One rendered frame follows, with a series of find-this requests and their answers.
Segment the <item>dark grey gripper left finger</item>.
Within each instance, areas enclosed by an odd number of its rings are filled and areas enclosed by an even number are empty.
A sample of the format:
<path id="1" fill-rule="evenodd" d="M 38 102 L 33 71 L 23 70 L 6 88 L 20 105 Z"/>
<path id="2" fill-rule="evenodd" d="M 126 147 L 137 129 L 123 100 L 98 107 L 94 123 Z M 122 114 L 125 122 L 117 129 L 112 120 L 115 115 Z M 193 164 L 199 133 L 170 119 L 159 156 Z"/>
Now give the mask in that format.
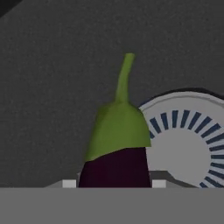
<path id="1" fill-rule="evenodd" d="M 47 188 L 77 188 L 80 179 L 80 173 L 78 172 L 73 179 L 62 179 L 58 182 L 50 184 Z"/>

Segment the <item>purple eggplant with green stem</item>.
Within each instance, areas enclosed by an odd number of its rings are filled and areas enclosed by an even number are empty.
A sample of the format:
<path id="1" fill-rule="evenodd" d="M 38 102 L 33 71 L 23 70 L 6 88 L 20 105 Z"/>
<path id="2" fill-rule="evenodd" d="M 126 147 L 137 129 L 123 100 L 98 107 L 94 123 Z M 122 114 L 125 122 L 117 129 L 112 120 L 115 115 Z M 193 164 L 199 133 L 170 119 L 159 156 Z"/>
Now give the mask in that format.
<path id="1" fill-rule="evenodd" d="M 129 101 L 132 52 L 124 56 L 115 99 L 100 107 L 87 148 L 79 186 L 150 188 L 146 149 L 150 132 L 141 110 Z"/>

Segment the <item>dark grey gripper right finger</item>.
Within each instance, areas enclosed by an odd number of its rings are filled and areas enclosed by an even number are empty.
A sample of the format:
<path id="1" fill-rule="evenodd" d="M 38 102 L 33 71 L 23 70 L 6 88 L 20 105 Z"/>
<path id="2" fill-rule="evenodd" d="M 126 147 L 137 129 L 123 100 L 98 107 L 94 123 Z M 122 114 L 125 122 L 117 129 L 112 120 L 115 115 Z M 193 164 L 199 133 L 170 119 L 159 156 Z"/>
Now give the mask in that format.
<path id="1" fill-rule="evenodd" d="M 150 171 L 150 180 L 153 188 L 191 188 L 186 182 L 175 179 L 168 171 Z"/>

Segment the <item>white bowl with blue stripes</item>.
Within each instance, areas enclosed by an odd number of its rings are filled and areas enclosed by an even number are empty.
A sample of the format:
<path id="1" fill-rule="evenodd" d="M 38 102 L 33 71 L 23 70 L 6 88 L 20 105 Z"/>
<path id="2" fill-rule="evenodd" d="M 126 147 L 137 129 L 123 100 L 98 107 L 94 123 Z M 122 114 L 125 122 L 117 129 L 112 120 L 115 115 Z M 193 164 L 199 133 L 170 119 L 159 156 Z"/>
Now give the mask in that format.
<path id="1" fill-rule="evenodd" d="M 224 188 L 224 96 L 178 90 L 144 102 L 151 172 L 181 186 Z"/>

